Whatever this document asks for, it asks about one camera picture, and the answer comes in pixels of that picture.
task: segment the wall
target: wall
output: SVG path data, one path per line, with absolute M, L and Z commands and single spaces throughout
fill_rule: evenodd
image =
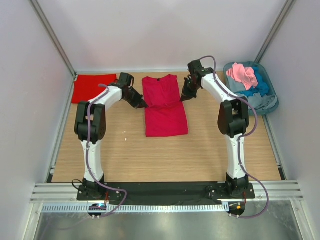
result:
M 285 0 L 38 0 L 80 72 L 253 61 Z
M 261 64 L 279 96 L 269 116 L 289 179 L 297 179 L 320 229 L 320 2 L 298 0 Z
M 0 233 L 21 240 L 72 77 L 27 0 L 0 1 Z

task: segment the white strip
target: white strip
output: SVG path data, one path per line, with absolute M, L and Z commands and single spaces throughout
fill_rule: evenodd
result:
M 115 209 L 115 205 L 108 205 L 106 211 L 90 210 L 92 203 L 47 203 L 43 205 L 42 213 L 108 213 Z M 228 202 L 222 205 L 197 205 L 197 206 L 135 206 L 123 205 L 115 212 L 118 214 L 132 213 L 200 213 L 200 212 L 228 212 Z

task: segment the red cloth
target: red cloth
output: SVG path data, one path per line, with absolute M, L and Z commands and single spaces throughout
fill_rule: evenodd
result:
M 145 108 L 145 135 L 147 137 L 170 137 L 188 134 L 188 122 L 177 76 L 142 79 Z
M 74 91 L 71 103 L 78 104 L 81 101 L 89 101 L 101 94 L 105 88 L 99 84 L 109 85 L 117 79 L 116 74 L 108 75 L 79 75 L 74 82 Z

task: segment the purple cable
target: purple cable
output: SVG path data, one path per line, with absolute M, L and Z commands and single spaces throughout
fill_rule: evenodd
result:
M 90 165 L 89 165 L 89 149 L 90 149 L 89 142 L 90 142 L 90 138 L 91 138 L 91 122 L 89 121 L 90 115 L 91 115 L 91 114 L 90 114 L 90 109 L 91 109 L 91 106 L 92 106 L 94 103 L 96 103 L 100 98 L 103 98 L 104 96 L 106 96 L 106 95 L 109 93 L 109 88 L 108 88 L 107 85 L 105 85 L 105 84 L 99 84 L 98 86 L 99 86 L 99 87 L 104 87 L 104 88 L 106 88 L 107 91 L 106 91 L 103 95 L 101 95 L 99 98 L 97 97 L 95 100 L 93 100 L 93 101 L 89 104 L 88 109 L 87 109 L 88 138 L 87 138 L 86 151 L 85 151 L 85 164 L 86 164 L 86 166 L 87 166 L 87 168 L 88 168 L 88 171 L 89 171 L 91 177 L 93 178 L 93 180 L 94 180 L 98 185 L 100 185 L 101 187 L 103 187 L 103 188 L 105 188 L 105 189 L 108 189 L 108 190 L 119 191 L 119 192 L 123 192 L 123 193 L 124 193 L 124 197 L 123 197 L 122 201 L 119 203 L 118 206 L 116 206 L 116 207 L 115 207 L 113 210 L 111 210 L 110 212 L 107 212 L 107 213 L 101 215 L 100 218 L 104 218 L 104 217 L 107 217 L 107 216 L 110 216 L 111 214 L 113 214 L 116 210 L 118 210 L 118 208 L 120 208 L 120 206 L 121 206 L 122 204 L 124 204 L 124 202 L 125 202 L 125 200 L 126 200 L 126 198 L 127 198 L 127 194 L 128 194 L 128 193 L 127 193 L 127 191 L 124 190 L 124 189 L 109 187 L 109 186 L 106 186 L 106 185 L 102 184 L 101 182 L 99 182 L 99 181 L 96 179 L 96 177 L 94 176 L 94 174 L 93 174 L 93 172 L 92 172 L 92 170 L 91 170 L 91 168 L 90 168 Z M 59 230 L 59 231 L 67 231 L 67 230 L 73 229 L 75 226 L 77 226 L 77 225 L 79 225 L 79 224 L 81 224 L 81 223 L 83 223 L 84 221 L 89 220 L 89 219 L 92 219 L 92 218 L 91 218 L 91 217 L 86 217 L 86 218 L 78 221 L 77 223 L 75 223 L 75 224 L 72 225 L 72 226 L 55 228 L 55 229 L 56 229 L 56 230 Z M 51 221 L 49 221 L 48 224 L 46 225 L 46 227 L 44 228 L 43 233 L 41 234 L 40 240 L 42 240 L 42 239 L 44 238 L 45 233 L 46 233 L 47 230 L 48 230 L 48 227 L 51 225 Z
M 240 142 L 240 140 L 241 140 L 241 138 L 250 136 L 250 135 L 253 134 L 254 131 L 257 129 L 257 126 L 258 126 L 258 115 L 257 115 L 257 112 L 256 112 L 255 108 L 254 108 L 248 101 L 244 100 L 243 98 L 241 98 L 241 97 L 239 97 L 239 96 L 235 96 L 235 95 L 233 95 L 233 94 L 229 94 L 229 92 L 217 81 L 217 78 L 216 78 L 216 66 L 217 66 L 216 59 L 215 59 L 214 56 L 208 55 L 208 56 L 203 56 L 203 57 L 201 57 L 199 60 L 206 59 L 206 58 L 212 58 L 212 59 L 213 59 L 213 62 L 214 62 L 213 78 L 214 78 L 214 80 L 215 80 L 215 83 L 219 86 L 219 88 L 221 88 L 221 90 L 222 90 L 225 94 L 227 94 L 228 96 L 230 96 L 230 97 L 232 97 L 232 98 L 235 98 L 235 99 L 243 102 L 244 104 L 246 104 L 249 108 L 252 109 L 252 112 L 253 112 L 253 114 L 254 114 L 254 127 L 253 127 L 253 129 L 252 129 L 250 132 L 248 132 L 247 134 L 244 134 L 244 135 L 239 136 L 238 139 L 237 139 L 237 142 L 238 142 L 238 161 L 239 161 L 239 164 L 240 164 L 240 167 L 241 167 L 242 171 L 243 171 L 246 175 L 248 175 L 250 178 L 252 178 L 252 179 L 254 179 L 255 181 L 257 181 L 257 182 L 261 185 L 261 187 L 263 188 L 263 190 L 265 191 L 266 204 L 265 204 L 264 209 L 263 209 L 261 212 L 255 214 L 255 215 L 252 215 L 252 216 L 237 216 L 237 215 L 232 214 L 233 217 L 240 218 L 240 219 L 253 219 L 253 218 L 259 217 L 261 214 L 263 214 L 263 213 L 268 209 L 268 207 L 269 207 L 269 201 L 270 201 L 270 200 L 269 200 L 269 194 L 268 194 L 268 191 L 267 191 L 265 185 L 264 185 L 260 180 L 258 180 L 256 177 L 254 177 L 254 176 L 252 176 L 251 174 L 249 174 L 249 173 L 246 171 L 246 169 L 244 168 L 243 163 L 242 163 L 242 160 L 241 160 L 241 157 L 240 157 L 240 156 L 241 156 L 241 142 Z

